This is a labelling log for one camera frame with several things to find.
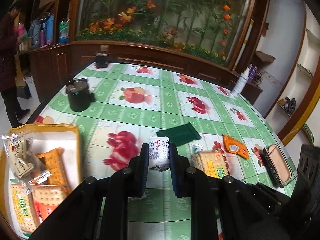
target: black shoe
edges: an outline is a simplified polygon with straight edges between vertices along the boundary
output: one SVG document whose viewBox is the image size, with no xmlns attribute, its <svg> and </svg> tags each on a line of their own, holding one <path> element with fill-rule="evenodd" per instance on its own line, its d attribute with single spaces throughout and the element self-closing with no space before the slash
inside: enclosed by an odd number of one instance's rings
<svg viewBox="0 0 320 240">
<path fill-rule="evenodd" d="M 18 127 L 20 127 L 20 126 L 22 126 L 22 125 L 23 125 L 23 123 L 20 123 L 20 122 L 19 122 L 19 123 L 17 123 L 16 125 L 13 125 L 12 128 L 18 128 Z"/>
<path fill-rule="evenodd" d="M 26 115 L 28 115 L 30 113 L 30 109 L 26 109 L 26 110 L 22 110 L 21 111 L 21 115 L 17 115 L 17 119 L 18 121 L 20 121 L 22 118 L 24 118 Z"/>
</svg>

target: maroon coat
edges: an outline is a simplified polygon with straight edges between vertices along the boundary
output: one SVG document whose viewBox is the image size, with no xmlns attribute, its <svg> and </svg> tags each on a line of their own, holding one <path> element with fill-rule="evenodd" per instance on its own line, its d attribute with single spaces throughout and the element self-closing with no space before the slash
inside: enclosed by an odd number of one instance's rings
<svg viewBox="0 0 320 240">
<path fill-rule="evenodd" d="M 14 19 L 7 13 L 0 22 L 0 92 L 16 86 L 17 34 L 14 31 Z"/>
</svg>

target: glass display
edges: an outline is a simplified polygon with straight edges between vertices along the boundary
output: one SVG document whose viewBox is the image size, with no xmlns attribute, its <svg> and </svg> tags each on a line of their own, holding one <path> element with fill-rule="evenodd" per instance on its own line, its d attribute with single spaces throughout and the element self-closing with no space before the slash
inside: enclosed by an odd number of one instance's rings
<svg viewBox="0 0 320 240">
<path fill-rule="evenodd" d="M 174 49 L 226 66 L 250 0 L 81 0 L 77 40 Z"/>
</svg>

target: person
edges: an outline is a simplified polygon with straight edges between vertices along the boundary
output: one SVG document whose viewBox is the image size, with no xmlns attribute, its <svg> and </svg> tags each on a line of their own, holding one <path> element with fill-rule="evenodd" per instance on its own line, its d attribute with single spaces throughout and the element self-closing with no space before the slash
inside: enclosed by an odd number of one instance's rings
<svg viewBox="0 0 320 240">
<path fill-rule="evenodd" d="M 13 128 L 21 126 L 20 120 L 30 113 L 30 109 L 22 110 L 20 107 L 15 82 L 17 69 L 14 55 L 21 38 L 15 30 L 14 20 L 22 5 L 22 0 L 17 0 L 0 22 L 0 93 Z"/>
</svg>

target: white bottle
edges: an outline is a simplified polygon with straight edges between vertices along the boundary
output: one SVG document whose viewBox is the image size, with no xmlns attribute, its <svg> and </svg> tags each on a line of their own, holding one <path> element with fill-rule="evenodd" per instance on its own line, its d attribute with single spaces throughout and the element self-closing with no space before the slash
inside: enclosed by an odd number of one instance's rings
<svg viewBox="0 0 320 240">
<path fill-rule="evenodd" d="M 239 77 L 235 87 L 231 91 L 231 94 L 234 97 L 238 97 L 239 94 L 241 94 L 245 84 L 247 83 L 247 81 L 249 79 L 249 71 L 250 71 L 250 68 L 247 67 L 247 69 L 244 72 L 241 73 L 241 76 Z"/>
</svg>

